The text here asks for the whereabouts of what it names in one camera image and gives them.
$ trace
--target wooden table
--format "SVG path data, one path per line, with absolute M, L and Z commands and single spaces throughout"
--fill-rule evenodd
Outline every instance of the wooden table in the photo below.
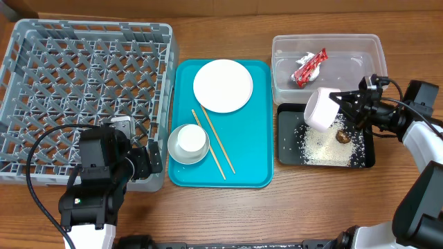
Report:
M 403 89 L 411 79 L 443 86 L 443 12 L 136 21 L 171 24 L 181 62 L 229 58 L 260 59 L 270 64 L 276 35 L 373 33 L 381 39 L 389 76 Z M 13 26 L 4 27 L 2 57 Z M 386 96 L 398 98 L 394 87 Z M 442 114 L 443 98 L 439 98 L 435 116 L 441 119 Z M 150 234 L 157 242 L 290 242 L 333 239 L 356 224 L 389 221 L 419 174 L 412 157 L 396 139 L 375 138 L 374 143 L 377 163 L 372 169 L 283 166 L 275 159 L 274 178 L 261 190 L 177 187 L 166 176 L 157 193 L 126 194 L 118 215 L 117 238 Z M 57 203 L 64 190 L 36 187 L 57 220 Z M 26 186 L 0 186 L 0 248 L 63 248 L 62 243 L 62 236 L 33 203 Z

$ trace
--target white cup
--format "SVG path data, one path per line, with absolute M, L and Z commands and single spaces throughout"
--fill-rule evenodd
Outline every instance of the white cup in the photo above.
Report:
M 197 155 L 206 143 L 206 133 L 196 124 L 187 124 L 179 131 L 177 142 L 189 156 Z
M 303 116 L 305 123 L 319 132 L 325 132 L 334 122 L 340 109 L 340 106 L 329 98 L 329 94 L 339 92 L 339 89 L 317 88 L 306 104 Z

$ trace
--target gray bowl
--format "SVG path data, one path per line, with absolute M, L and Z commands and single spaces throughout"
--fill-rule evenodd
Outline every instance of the gray bowl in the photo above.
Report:
M 203 159 L 209 150 L 209 136 L 205 131 L 206 141 L 205 145 L 197 152 L 192 152 L 191 154 L 184 149 L 182 149 L 179 145 L 178 137 L 180 130 L 188 124 L 181 125 L 177 127 L 170 135 L 168 140 L 168 152 L 169 155 L 177 161 L 178 163 L 184 165 L 191 165 L 194 163 L 198 163 L 201 159 Z

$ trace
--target gray wire rack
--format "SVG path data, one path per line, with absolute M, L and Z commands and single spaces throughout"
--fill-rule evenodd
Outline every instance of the gray wire rack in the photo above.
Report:
M 163 163 L 163 172 L 128 183 L 128 190 L 160 189 L 178 55 L 167 24 L 17 22 L 0 68 L 0 183 L 26 182 L 28 152 L 45 130 L 128 115 L 136 120 L 132 143 L 158 142 Z M 56 131 L 42 141 L 33 158 L 34 184 L 66 184 L 80 164 L 80 131 Z

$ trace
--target brown food item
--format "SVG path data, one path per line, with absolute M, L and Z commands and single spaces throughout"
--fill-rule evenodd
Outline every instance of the brown food item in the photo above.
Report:
M 337 134 L 335 135 L 335 139 L 337 139 L 337 141 L 339 143 L 343 143 L 343 144 L 351 142 L 351 138 L 343 130 L 337 131 Z

